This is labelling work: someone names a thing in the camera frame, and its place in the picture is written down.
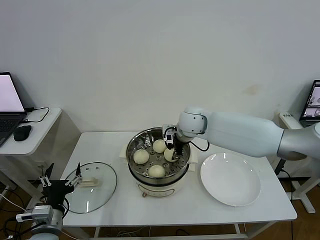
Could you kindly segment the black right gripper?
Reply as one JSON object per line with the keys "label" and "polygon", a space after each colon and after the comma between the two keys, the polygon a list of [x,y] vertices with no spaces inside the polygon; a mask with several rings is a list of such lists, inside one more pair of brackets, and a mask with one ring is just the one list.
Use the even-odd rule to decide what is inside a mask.
{"label": "black right gripper", "polygon": [[177,136],[173,138],[173,145],[174,145],[174,153],[172,154],[172,160],[176,161],[177,158],[181,158],[183,156],[183,147],[184,143],[181,142]]}

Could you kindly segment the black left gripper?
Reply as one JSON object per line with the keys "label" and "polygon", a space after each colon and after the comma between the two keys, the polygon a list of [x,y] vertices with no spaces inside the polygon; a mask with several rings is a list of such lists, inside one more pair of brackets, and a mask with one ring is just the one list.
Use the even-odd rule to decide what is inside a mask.
{"label": "black left gripper", "polygon": [[45,204],[53,208],[62,208],[65,197],[74,191],[76,185],[82,181],[81,164],[78,163],[75,176],[71,180],[52,180],[50,177],[54,163],[46,169],[44,174],[39,177],[42,184],[43,195],[46,197]]}

